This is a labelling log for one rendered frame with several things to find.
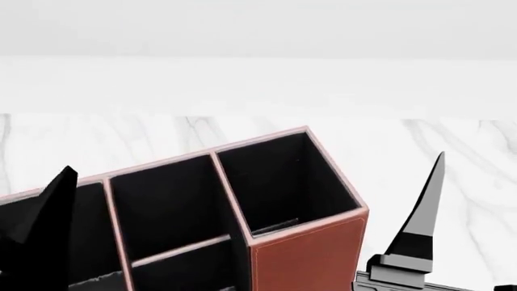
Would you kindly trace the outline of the brown leather desk caddy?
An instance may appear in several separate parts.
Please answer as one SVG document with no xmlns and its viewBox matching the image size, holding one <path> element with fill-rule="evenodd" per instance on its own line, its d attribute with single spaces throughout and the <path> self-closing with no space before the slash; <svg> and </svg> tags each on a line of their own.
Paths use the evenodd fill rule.
<svg viewBox="0 0 517 291">
<path fill-rule="evenodd" d="M 67 291 L 351 291 L 367 220 L 308 128 L 78 178 Z"/>
</svg>

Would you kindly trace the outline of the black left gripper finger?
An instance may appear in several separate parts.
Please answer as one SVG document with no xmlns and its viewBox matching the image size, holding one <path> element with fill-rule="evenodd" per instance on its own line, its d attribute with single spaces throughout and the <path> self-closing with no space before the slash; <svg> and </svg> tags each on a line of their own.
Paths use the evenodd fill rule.
<svg viewBox="0 0 517 291">
<path fill-rule="evenodd" d="M 65 167 L 21 212 L 0 229 L 0 291 L 67 291 L 69 237 L 78 173 Z"/>
</svg>

